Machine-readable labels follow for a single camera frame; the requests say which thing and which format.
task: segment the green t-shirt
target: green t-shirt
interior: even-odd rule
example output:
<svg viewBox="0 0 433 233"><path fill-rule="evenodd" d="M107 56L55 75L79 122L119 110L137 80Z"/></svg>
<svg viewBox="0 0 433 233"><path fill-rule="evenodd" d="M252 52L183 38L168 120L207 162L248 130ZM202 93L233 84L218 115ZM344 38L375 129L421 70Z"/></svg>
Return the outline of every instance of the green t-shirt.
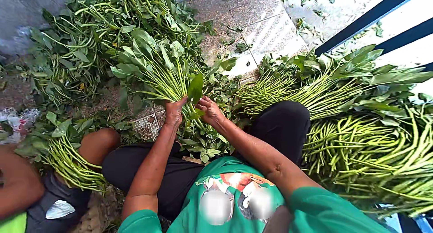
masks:
<svg viewBox="0 0 433 233"><path fill-rule="evenodd" d="M321 188L299 188L293 192L290 201L285 202L278 188L264 179L259 171L230 156L219 158L202 170L185 198L181 213L167 233L261 233L267 220L255 218L248 204L244 203L260 187L267 187L271 192L274 209L287 203L294 215L289 226L290 233L389 233L348 201ZM222 225L209 224L199 210L201 197L215 188L227 194L232 202L230 217ZM138 232L160 233L157 214L151 210L140 210L128 216L119 228L119 233Z"/></svg>
<svg viewBox="0 0 433 233"><path fill-rule="evenodd" d="M27 213L20 213L0 221L0 233L24 233Z"/></svg>

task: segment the knee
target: knee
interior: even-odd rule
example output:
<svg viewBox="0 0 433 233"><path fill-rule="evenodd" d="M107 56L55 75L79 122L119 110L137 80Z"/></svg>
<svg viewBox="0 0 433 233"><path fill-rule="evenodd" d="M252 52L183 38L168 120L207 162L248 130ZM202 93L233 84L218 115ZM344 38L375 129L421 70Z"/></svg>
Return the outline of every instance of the knee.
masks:
<svg viewBox="0 0 433 233"><path fill-rule="evenodd" d="M113 128L102 128L96 132L97 139L108 148L116 148L120 145L120 134Z"/></svg>
<svg viewBox="0 0 433 233"><path fill-rule="evenodd" d="M274 116L291 117L299 120L310 120L308 109L298 102L281 101L272 109Z"/></svg>

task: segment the pile of vegetables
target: pile of vegetables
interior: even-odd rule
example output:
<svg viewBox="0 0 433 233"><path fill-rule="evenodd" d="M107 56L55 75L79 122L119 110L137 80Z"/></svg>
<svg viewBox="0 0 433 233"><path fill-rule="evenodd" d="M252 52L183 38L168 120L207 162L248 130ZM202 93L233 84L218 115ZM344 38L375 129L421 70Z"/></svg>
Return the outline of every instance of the pile of vegetables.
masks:
<svg viewBox="0 0 433 233"><path fill-rule="evenodd" d="M268 55L259 80L236 96L251 116L282 100L306 106L312 124L304 170L366 212L415 217L433 209L433 98L421 93L423 104L415 104L409 97L433 73L376 68L382 50L374 48L343 57ZM392 206L372 209L377 203Z"/></svg>
<svg viewBox="0 0 433 233"><path fill-rule="evenodd" d="M200 152L203 162L217 154L229 153L230 145L226 139L210 125L202 123L200 116L203 113L193 105L203 94L203 80L217 83L214 80L215 75L222 78L219 73L230 70L235 58L218 61L213 67L203 67L185 52L177 40L170 42L169 39L164 39L157 42L142 29L134 30L131 35L133 48L124 46L124 52L118 53L117 58L121 63L117 67L111 67L113 74L120 79L137 79L140 84L134 90L128 88L131 93L144 94L142 101L159 99L176 102L188 95L191 102L182 107L185 123L178 132L182 148L190 152ZM224 105L229 103L228 97L230 96L222 97L226 102Z"/></svg>
<svg viewBox="0 0 433 233"><path fill-rule="evenodd" d="M154 39L178 40L191 58L204 64L198 44L211 24L199 24L176 0L69 0L58 17L44 11L50 28L33 29L35 47L25 75L35 100L57 106L94 101L113 79L111 59L122 46L132 47L131 32L142 28Z"/></svg>
<svg viewBox="0 0 433 233"><path fill-rule="evenodd" d="M345 115L313 122L303 150L308 174L382 217L432 210L433 103L408 105L406 116L386 120ZM377 202L393 206L368 210Z"/></svg>
<svg viewBox="0 0 433 233"><path fill-rule="evenodd" d="M313 53L292 58L265 56L256 85L246 83L237 94L243 112L257 115L273 103L291 100L303 104L311 120L348 110L398 115L395 112L401 110L389 104L412 95L413 84L430 79L433 73L393 65L375 68L373 61L382 50L374 48L368 45L343 58Z"/></svg>
<svg viewBox="0 0 433 233"><path fill-rule="evenodd" d="M111 111L105 110L93 114L92 118L74 115L66 119L65 115L48 111L38 119L15 152L51 166L69 187L104 192L107 182L98 172L101 167L90 164L78 152L83 137L111 127L121 135L122 144L143 142L139 134L132 131L133 124L125 121L127 116L112 119L112 115Z"/></svg>

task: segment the blue railing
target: blue railing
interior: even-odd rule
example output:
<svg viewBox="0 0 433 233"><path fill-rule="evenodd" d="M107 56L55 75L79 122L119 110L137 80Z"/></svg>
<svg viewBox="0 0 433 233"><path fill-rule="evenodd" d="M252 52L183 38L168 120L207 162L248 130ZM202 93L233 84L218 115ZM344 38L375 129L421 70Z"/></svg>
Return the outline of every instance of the blue railing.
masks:
<svg viewBox="0 0 433 233"><path fill-rule="evenodd" d="M316 54L320 55L333 50L409 1L410 0L383 0L349 26L319 46L316 49ZM384 52L382 54L389 53L430 34L433 34L433 18L378 44L376 49L383 49ZM426 67L424 71L433 71L433 62L426 64L423 67Z"/></svg>

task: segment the gray wall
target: gray wall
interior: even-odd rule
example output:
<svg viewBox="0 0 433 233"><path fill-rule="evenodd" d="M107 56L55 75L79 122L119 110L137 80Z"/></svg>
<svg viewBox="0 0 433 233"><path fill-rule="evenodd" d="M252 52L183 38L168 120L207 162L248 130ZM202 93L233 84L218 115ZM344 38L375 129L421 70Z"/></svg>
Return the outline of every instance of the gray wall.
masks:
<svg viewBox="0 0 433 233"><path fill-rule="evenodd" d="M43 27L42 8L56 15L67 0L0 0L0 55L25 54L30 27Z"/></svg>

